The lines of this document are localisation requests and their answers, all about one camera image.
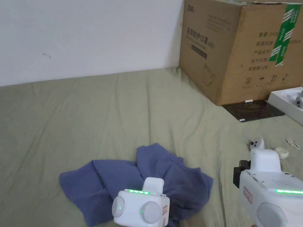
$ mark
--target red sticker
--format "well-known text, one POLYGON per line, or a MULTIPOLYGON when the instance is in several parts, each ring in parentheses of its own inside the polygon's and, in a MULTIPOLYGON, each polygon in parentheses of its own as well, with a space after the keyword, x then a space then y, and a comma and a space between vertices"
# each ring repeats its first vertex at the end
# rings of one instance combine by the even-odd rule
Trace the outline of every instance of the red sticker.
POLYGON ((165 215, 166 213, 167 213, 167 205, 165 207, 163 207, 162 215, 165 215))
POLYGON ((248 199, 248 201, 252 204, 252 195, 249 193, 249 191, 244 187, 244 195, 248 199))

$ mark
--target wrinkled fabric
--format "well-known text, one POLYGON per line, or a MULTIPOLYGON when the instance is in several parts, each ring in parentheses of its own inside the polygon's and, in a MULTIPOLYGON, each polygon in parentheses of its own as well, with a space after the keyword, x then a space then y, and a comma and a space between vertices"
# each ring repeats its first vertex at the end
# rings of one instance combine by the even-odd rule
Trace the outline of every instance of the wrinkled fabric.
POLYGON ((136 163, 93 160, 78 170, 60 174, 65 195, 82 211, 89 226, 113 219, 112 203, 118 192, 142 190, 147 177, 164 180, 163 193, 170 198, 170 227, 199 212, 208 202, 213 179, 200 168, 186 167, 183 158, 157 143, 139 147, 136 157, 136 163))

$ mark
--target green led light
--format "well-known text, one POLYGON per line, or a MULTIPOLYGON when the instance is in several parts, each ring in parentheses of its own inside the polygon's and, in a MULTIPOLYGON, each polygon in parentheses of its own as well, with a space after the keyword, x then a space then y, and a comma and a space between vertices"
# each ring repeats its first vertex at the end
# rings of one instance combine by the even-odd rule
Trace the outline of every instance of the green led light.
POLYGON ((129 190, 129 192, 140 193, 140 194, 146 194, 146 195, 149 195, 149 194, 150 194, 150 192, 143 192, 143 191, 136 191, 136 190, 129 190))
POLYGON ((278 193, 293 193, 293 194, 303 194, 302 191, 289 191, 289 190, 276 190, 278 193))

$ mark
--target white device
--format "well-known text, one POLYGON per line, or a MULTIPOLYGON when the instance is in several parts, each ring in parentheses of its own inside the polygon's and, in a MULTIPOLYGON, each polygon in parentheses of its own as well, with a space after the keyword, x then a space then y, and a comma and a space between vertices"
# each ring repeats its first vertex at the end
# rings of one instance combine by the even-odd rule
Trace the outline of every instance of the white device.
POLYGON ((302 95, 299 95, 297 98, 296 98, 296 101, 295 101, 297 107, 299 107, 300 109, 303 109, 303 96, 302 95))
POLYGON ((166 226, 170 200, 163 194, 163 185, 163 179, 148 177, 142 191, 120 191, 112 206, 114 222, 128 227, 166 226))
POLYGON ((273 150, 250 151, 250 169, 240 174, 240 199, 258 227, 303 225, 303 182, 282 172, 273 150))
POLYGON ((255 138, 249 146, 250 150, 252 149, 264 149, 265 148, 265 143, 264 140, 260 137, 255 138))

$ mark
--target cardboard box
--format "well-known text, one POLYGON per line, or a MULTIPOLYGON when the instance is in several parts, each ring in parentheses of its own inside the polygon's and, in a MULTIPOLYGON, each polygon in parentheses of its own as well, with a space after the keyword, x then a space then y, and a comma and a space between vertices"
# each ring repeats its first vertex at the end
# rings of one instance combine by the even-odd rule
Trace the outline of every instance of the cardboard box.
POLYGON ((180 67, 216 105, 266 99, 271 91, 298 87, 300 7, 185 0, 180 67))

